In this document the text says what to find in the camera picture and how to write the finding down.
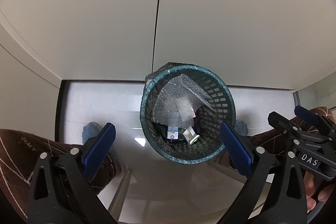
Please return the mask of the person's right hand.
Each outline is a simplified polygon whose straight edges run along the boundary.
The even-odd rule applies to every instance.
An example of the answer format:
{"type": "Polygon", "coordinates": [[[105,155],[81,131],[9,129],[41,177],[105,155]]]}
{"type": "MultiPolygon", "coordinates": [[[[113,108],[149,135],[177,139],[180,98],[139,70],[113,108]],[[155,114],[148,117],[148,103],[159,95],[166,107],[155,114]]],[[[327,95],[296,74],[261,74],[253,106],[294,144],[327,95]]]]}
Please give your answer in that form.
{"type": "MultiPolygon", "coordinates": [[[[314,175],[309,172],[305,172],[303,182],[305,185],[307,213],[309,213],[316,207],[316,204],[317,204],[316,200],[313,198],[313,195],[317,191],[317,188],[314,182],[314,175]]],[[[327,187],[325,187],[323,190],[319,192],[317,200],[319,202],[326,202],[331,196],[334,188],[335,188],[335,185],[328,185],[327,187]]]]}

